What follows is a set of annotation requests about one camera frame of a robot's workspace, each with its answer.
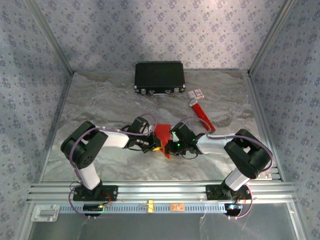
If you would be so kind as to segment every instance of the marble surface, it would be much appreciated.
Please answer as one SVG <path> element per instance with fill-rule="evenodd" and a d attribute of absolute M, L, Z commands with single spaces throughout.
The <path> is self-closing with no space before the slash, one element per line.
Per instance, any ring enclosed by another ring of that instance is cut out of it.
<path fill-rule="evenodd" d="M 214 134 L 230 134 L 240 128 L 259 138 L 241 71 L 185 71 L 186 92 L 143 96 L 134 92 L 133 71 L 75 73 L 48 158 L 43 181 L 73 181 L 77 177 L 60 151 L 61 143 L 84 121 L 121 128 L 137 116 L 152 113 L 158 123 L 175 125 L 195 116 L 187 91 L 200 88 L 201 107 L 216 128 Z M 196 120 L 185 122 L 196 134 L 205 129 Z M 235 168 L 227 154 L 212 153 L 187 160 L 167 159 L 160 151 L 136 152 L 105 147 L 95 159 L 103 181 L 223 180 Z"/>

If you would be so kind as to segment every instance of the patterned wall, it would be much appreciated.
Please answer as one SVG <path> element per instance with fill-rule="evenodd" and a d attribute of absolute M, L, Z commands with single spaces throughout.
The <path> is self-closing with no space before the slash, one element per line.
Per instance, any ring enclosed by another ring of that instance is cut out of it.
<path fill-rule="evenodd" d="M 38 0 L 75 71 L 248 69 L 284 0 Z"/>
<path fill-rule="evenodd" d="M 287 181 L 320 239 L 320 2 L 299 0 L 254 77 Z"/>
<path fill-rule="evenodd" d="M 69 78 L 24 1 L 2 0 L 0 9 L 0 239 L 10 240 Z"/>

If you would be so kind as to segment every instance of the red cloth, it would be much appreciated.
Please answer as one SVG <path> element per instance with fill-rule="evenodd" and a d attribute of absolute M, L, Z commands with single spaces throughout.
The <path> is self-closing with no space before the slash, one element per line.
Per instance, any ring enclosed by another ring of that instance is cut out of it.
<path fill-rule="evenodd" d="M 170 130 L 170 124 L 157 124 L 154 130 L 156 137 L 161 141 L 162 144 L 162 148 L 160 150 L 168 159 L 170 159 L 170 154 L 165 154 L 165 145 L 170 140 Z"/>

